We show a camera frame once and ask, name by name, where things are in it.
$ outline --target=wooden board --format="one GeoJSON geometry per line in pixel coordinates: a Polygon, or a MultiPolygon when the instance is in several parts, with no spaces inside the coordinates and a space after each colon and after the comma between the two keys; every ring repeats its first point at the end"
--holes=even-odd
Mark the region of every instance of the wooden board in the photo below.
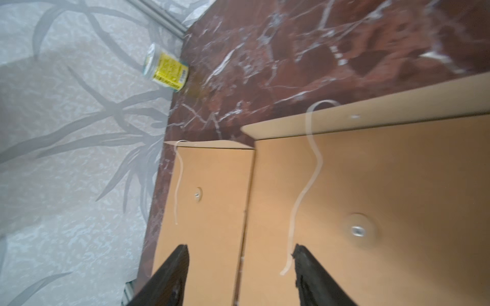
{"type": "MultiPolygon", "coordinates": [[[[313,133],[490,113],[490,72],[313,112],[313,133]]],[[[255,140],[305,134],[305,114],[245,125],[255,140]]]]}
{"type": "MultiPolygon", "coordinates": [[[[175,145],[176,141],[165,141],[170,145],[175,145]]],[[[211,141],[182,141],[177,146],[187,146],[194,148],[214,148],[214,149],[250,149],[249,145],[231,140],[211,140],[211,141]]]]}
{"type": "MultiPolygon", "coordinates": [[[[296,217],[305,245],[359,306],[490,301],[490,115],[315,135],[322,171],[296,217]],[[363,213],[379,239],[356,246],[363,213]]],[[[240,306],[298,306],[282,277],[293,203],[316,160],[306,137],[256,141],[240,306]]]]}
{"type": "Polygon", "coordinates": [[[179,244],[190,254],[185,306],[231,306],[241,256],[244,216],[254,150],[179,147],[184,171],[178,190],[175,167],[155,252],[153,272],[179,244]],[[197,188],[202,198],[196,201],[197,188]]]}

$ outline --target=gray leaf pattern wallpaper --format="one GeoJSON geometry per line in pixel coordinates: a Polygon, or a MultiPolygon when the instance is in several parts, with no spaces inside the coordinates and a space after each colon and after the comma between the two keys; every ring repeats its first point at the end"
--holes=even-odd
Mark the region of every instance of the gray leaf pattern wallpaper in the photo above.
{"type": "Polygon", "coordinates": [[[0,41],[0,305],[120,305],[172,98],[142,64],[182,42],[124,0],[0,0],[0,41]]]}

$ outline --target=cardboard edge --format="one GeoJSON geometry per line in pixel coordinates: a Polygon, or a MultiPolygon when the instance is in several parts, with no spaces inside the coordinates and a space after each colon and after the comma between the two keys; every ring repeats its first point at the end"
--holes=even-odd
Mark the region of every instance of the cardboard edge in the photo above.
{"type": "MultiPolygon", "coordinates": [[[[455,118],[490,112],[490,72],[314,111],[313,133],[455,118]]],[[[305,114],[241,127],[255,140],[305,135],[305,114]]]]}
{"type": "MultiPolygon", "coordinates": [[[[176,141],[165,141],[164,143],[175,145],[176,141]]],[[[231,140],[213,140],[213,141],[181,141],[177,146],[192,148],[212,148],[212,149],[246,149],[253,150],[253,147],[246,144],[231,140]]]]}
{"type": "Polygon", "coordinates": [[[241,283],[242,283],[242,271],[243,271],[243,266],[244,266],[244,261],[245,261],[245,247],[246,247],[246,234],[247,234],[247,225],[248,225],[248,212],[250,209],[250,197],[252,195],[252,181],[253,181],[253,174],[255,170],[255,159],[257,158],[257,152],[254,151],[253,157],[252,157],[252,163],[250,164],[250,179],[248,180],[248,187],[247,187],[247,196],[246,196],[246,204],[245,204],[245,211],[244,211],[244,222],[243,222],[243,228],[242,228],[242,241],[240,243],[240,257],[238,258],[237,262],[237,270],[236,270],[236,275],[235,275],[235,289],[233,292],[234,296],[234,301],[233,305],[238,305],[240,302],[240,289],[241,289],[241,283]]]}

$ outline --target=metal baseboard trim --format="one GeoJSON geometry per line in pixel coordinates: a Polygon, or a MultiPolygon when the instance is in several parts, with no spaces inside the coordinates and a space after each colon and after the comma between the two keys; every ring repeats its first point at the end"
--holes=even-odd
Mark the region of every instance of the metal baseboard trim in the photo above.
{"type": "Polygon", "coordinates": [[[165,27],[170,33],[183,40],[187,31],[177,19],[151,0],[126,0],[150,18],[165,27]]]}

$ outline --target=marble tile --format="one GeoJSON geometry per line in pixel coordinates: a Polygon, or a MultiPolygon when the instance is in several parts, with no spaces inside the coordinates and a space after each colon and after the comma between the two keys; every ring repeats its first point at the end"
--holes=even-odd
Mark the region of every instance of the marble tile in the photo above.
{"type": "MultiPolygon", "coordinates": [[[[241,126],[321,99],[346,104],[489,71],[489,17],[480,0],[217,0],[185,36],[190,74],[165,140],[253,145],[241,126]]],[[[172,168],[165,145],[138,287],[151,274],[172,168]]]]}

